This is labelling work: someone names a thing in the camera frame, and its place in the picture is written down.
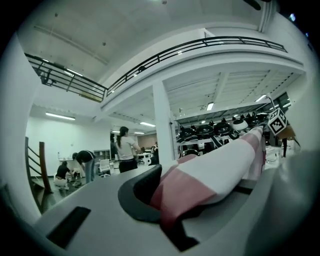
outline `white column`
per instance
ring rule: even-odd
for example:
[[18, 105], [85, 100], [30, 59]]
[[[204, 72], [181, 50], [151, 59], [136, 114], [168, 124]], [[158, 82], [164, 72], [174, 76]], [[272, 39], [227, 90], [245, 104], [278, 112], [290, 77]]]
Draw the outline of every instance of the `white column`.
[[159, 162], [161, 165], [174, 160], [174, 143], [171, 120], [171, 110], [167, 90], [162, 81], [153, 84], [153, 101], [156, 125], [156, 138], [159, 147]]

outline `person crouching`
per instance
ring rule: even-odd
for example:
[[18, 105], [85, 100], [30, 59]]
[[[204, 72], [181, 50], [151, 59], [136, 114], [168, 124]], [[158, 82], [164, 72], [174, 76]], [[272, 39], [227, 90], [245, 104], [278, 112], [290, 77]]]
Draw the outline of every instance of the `person crouching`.
[[66, 174], [69, 173], [71, 176], [72, 172], [67, 167], [67, 161], [63, 161], [62, 164], [58, 167], [56, 175], [54, 177], [54, 184], [59, 187], [61, 190], [68, 190], [68, 184], [66, 179]]

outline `staircase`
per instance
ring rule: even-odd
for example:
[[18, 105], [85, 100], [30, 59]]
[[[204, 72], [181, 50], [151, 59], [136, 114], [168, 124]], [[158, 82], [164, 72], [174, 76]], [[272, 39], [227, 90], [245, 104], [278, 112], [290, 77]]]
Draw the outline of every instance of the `staircase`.
[[[37, 154], [35, 151], [33, 151], [29, 147], [29, 138], [25, 137], [24, 152], [25, 152], [26, 173], [28, 176], [31, 192], [40, 212], [43, 213], [45, 211], [44, 209], [45, 198], [47, 195], [53, 193], [51, 190], [48, 175], [47, 175], [46, 160], [45, 160], [45, 143], [39, 142], [39, 154]], [[30, 162], [29, 162], [30, 160], [40, 168], [40, 171], [36, 170], [36, 168], [30, 165]], [[32, 179], [30, 169], [32, 169], [33, 171], [35, 171], [37, 174], [41, 176], [43, 184], [40, 182], [40, 180], [35, 181]]]

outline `person bending over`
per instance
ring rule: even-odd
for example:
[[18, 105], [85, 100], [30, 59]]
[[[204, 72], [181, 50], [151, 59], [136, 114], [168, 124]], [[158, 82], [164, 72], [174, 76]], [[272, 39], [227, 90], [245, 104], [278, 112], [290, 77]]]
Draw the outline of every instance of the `person bending over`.
[[141, 149], [132, 138], [128, 137], [128, 132], [129, 129], [122, 126], [120, 128], [120, 134], [116, 137], [116, 148], [120, 160], [120, 173], [138, 168], [131, 148], [133, 147], [137, 153], [139, 153]]
[[65, 189], [68, 190], [68, 184], [66, 179], [66, 174], [70, 173], [72, 177], [72, 172], [67, 167], [67, 161], [63, 161], [62, 164], [58, 167], [58, 170], [56, 172], [56, 175], [54, 177], [54, 184], [59, 187], [59, 189]]
[[77, 160], [84, 169], [87, 184], [95, 179], [95, 158], [95, 155], [88, 150], [81, 150], [79, 153], [72, 154], [72, 159]]

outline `black pants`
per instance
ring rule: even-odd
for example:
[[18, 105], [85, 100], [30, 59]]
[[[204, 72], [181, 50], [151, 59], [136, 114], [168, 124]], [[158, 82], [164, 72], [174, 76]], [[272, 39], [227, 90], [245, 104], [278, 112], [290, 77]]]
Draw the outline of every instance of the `black pants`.
[[283, 157], [286, 157], [286, 152], [287, 152], [287, 138], [283, 138], [282, 139], [282, 143], [283, 143]]
[[137, 168], [137, 161], [134, 158], [130, 160], [121, 160], [119, 164], [121, 174]]

